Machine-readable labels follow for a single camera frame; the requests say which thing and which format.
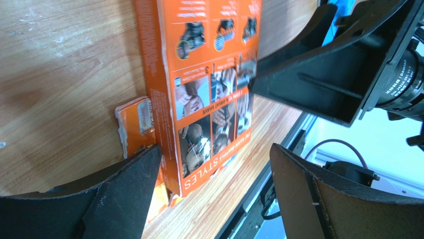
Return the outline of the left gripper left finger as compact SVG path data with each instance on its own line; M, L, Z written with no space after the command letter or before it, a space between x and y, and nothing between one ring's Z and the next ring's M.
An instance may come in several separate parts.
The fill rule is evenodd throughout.
M47 192L2 196L3 239L139 239L156 184L161 148L141 152Z

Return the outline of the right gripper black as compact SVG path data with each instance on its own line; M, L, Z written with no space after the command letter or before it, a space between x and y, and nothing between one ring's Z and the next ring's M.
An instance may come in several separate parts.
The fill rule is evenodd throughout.
M344 126L374 108L387 111L391 121L423 122L424 57L417 52L423 19L421 0L360 2L337 19L332 42L285 73L255 76L248 88Z

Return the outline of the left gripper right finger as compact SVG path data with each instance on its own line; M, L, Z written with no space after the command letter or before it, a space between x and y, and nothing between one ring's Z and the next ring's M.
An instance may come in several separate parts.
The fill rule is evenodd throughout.
M423 199L356 183L279 144L270 149L277 201L289 239L421 239Z

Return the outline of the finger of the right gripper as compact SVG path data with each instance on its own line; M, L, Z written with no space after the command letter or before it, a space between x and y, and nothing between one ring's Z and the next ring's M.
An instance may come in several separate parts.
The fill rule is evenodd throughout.
M259 60L256 77L285 73L297 66L299 58L320 48L337 12L334 4L319 6L303 30L287 45Z

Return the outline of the orange razor box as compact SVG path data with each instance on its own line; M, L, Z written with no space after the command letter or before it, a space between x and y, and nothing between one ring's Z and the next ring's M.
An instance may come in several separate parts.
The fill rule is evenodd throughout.
M251 139L260 0L136 0L166 187L185 197Z

